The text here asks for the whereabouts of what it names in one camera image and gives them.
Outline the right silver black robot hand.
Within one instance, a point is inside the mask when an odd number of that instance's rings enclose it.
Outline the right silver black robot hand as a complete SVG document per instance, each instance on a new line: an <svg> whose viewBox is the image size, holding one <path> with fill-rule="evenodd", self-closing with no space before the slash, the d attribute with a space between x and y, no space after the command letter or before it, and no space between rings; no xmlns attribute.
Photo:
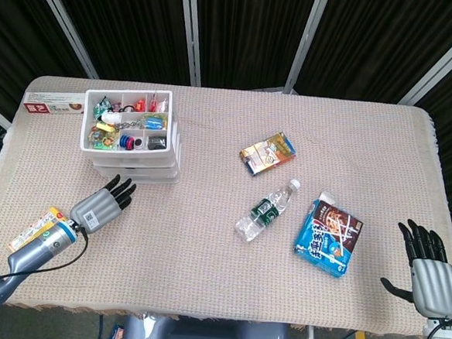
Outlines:
<svg viewBox="0 0 452 339"><path fill-rule="evenodd" d="M380 282L393 296L413 304L425 318L452 320L452 265L441 237L411 219L405 224L400 222L398 227L405 243L412 289L395 287L383 277Z"/></svg>

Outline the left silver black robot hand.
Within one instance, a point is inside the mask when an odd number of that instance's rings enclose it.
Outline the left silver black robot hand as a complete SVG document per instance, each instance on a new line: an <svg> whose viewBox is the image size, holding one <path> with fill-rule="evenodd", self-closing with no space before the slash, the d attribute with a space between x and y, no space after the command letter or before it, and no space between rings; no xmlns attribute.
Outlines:
<svg viewBox="0 0 452 339"><path fill-rule="evenodd" d="M91 235L117 218L132 202L136 190L131 178L121 182L117 174L89 197L78 202L70 211L70 226L77 232Z"/></svg>

